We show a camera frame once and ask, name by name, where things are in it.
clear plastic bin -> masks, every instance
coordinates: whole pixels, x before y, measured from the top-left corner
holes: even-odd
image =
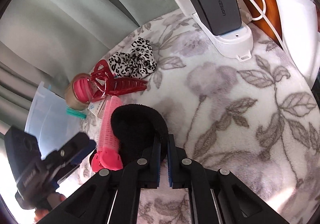
[[[66,113],[66,101],[39,84],[25,132],[38,140],[42,158],[58,150],[80,130],[80,119]]]

metal rivet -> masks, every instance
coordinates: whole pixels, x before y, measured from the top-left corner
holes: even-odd
[[[107,176],[109,174],[109,170],[108,169],[101,169],[99,171],[99,175],[100,176]]]
[[[190,165],[192,163],[192,161],[189,158],[185,158],[185,159],[182,160],[182,163],[185,164],[185,165]]]
[[[145,159],[145,158],[140,158],[140,159],[138,159],[138,161],[137,161],[137,163],[139,164],[139,165],[144,165],[144,164],[146,164],[148,161]]]
[[[230,173],[230,171],[228,169],[221,168],[220,169],[220,173],[223,174],[223,175],[228,175]]]

power strip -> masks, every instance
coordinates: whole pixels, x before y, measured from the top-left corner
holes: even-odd
[[[192,18],[198,23],[202,30],[209,37],[211,42],[217,48],[220,54],[224,57],[238,59],[240,62],[249,60],[251,50],[253,48],[253,37],[250,27],[244,22],[239,29],[232,32],[215,36],[210,30],[200,21],[197,13],[192,15]]]
[[[250,22],[249,18],[252,16],[243,0],[237,0],[242,19],[241,27],[237,30],[219,36],[213,35],[201,22],[190,0],[175,0],[175,2],[178,4],[185,16],[191,16],[198,23],[219,53],[224,57],[238,59],[240,62],[247,61],[252,57],[252,31],[250,27],[247,26]]]

floral blanket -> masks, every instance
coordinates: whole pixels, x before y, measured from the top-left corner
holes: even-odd
[[[223,57],[180,10],[146,23],[104,56],[150,40],[157,70],[144,92],[121,96],[158,110],[176,145],[203,166],[227,168],[288,222],[307,223],[320,200],[320,114],[310,89],[285,53],[250,24],[252,58]],[[97,139],[100,120],[89,112],[81,128]],[[77,172],[92,176],[88,160]],[[171,190],[167,165],[160,188],[143,190],[138,223],[189,224],[188,195]]]

scrunchie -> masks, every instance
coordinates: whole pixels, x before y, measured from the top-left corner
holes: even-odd
[[[117,52],[108,59],[111,70],[118,77],[143,79],[156,70],[150,41],[141,37],[131,45],[129,54]]]

